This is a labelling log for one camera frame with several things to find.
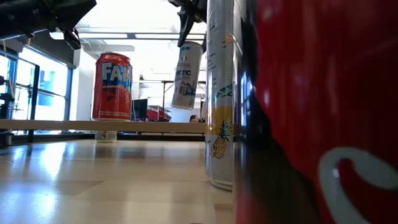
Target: can lid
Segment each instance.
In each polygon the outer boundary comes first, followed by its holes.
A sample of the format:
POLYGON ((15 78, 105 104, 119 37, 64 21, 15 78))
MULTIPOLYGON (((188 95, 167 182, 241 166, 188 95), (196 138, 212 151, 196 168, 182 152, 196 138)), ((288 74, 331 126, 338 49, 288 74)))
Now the can lid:
POLYGON ((123 54, 114 53, 114 52, 104 52, 104 53, 100 54, 99 56, 102 56, 102 55, 118 55, 118 56, 126 57, 126 58, 128 58, 130 60, 129 57, 127 57, 127 56, 125 56, 123 54))
POLYGON ((186 43, 189 43, 189 44, 197 44, 197 45, 199 45, 199 46, 201 47, 201 44, 199 44, 199 43, 197 43, 197 42, 194 42, 194 41, 184 41, 184 43, 183 43, 182 45, 184 45, 184 44, 186 44, 186 43))

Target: wooden shelf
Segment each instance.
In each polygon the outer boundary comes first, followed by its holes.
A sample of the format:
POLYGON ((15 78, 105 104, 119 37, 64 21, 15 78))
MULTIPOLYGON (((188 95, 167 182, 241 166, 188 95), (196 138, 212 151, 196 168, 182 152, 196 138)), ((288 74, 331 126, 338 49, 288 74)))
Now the wooden shelf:
POLYGON ((0 129, 140 131, 153 133, 205 133, 205 123, 124 121, 31 121, 0 119, 0 129))

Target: white can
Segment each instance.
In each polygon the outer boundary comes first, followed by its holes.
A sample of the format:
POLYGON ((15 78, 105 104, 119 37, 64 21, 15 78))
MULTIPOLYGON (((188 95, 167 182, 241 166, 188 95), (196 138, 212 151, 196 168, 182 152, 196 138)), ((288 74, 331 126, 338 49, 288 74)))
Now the white can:
POLYGON ((118 140, 118 132, 95 131, 94 140, 97 143, 115 143, 118 140))
POLYGON ((208 0, 206 174, 216 187, 233 181, 233 0, 208 0))
POLYGON ((174 94, 171 105, 192 110, 197 92, 200 60, 203 48, 200 44, 186 41, 180 47, 180 56, 175 71, 174 94))

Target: red can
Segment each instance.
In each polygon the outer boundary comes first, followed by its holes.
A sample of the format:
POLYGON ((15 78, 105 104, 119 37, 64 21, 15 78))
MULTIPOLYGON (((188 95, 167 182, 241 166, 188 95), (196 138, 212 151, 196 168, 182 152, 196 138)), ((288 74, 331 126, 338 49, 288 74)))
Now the red can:
POLYGON ((103 53, 96 62, 92 120, 131 119, 132 67, 130 59, 103 53))
POLYGON ((398 1, 235 2, 236 223, 398 223, 398 1))

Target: coca-cola can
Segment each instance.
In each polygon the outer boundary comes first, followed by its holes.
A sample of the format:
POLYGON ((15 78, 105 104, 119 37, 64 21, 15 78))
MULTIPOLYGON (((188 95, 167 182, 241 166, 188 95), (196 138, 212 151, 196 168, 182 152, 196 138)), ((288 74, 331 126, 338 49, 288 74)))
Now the coca-cola can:
POLYGON ((398 1, 235 3, 236 223, 398 223, 398 1))

